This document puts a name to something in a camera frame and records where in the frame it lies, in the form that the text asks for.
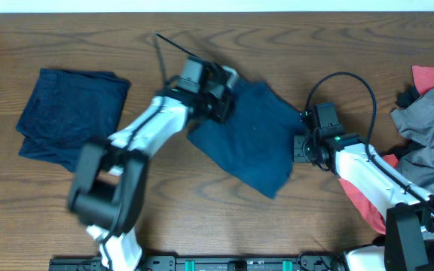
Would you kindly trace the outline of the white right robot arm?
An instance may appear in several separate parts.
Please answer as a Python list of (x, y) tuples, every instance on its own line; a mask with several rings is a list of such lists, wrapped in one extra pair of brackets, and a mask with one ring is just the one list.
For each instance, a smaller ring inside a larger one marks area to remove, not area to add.
[(345, 251), (333, 270), (434, 270), (434, 195), (385, 162), (357, 134), (297, 135), (297, 163), (312, 163), (350, 182), (383, 216), (382, 245)]

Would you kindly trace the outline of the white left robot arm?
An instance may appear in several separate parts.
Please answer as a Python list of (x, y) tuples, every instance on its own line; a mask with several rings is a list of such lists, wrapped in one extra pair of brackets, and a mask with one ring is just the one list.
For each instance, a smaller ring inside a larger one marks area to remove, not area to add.
[(188, 121), (223, 122), (231, 110), (237, 71), (216, 63), (187, 63), (164, 83), (149, 107), (126, 128), (81, 149), (68, 196), (99, 246), (107, 270), (135, 270), (142, 259), (134, 226), (144, 203), (151, 158)]

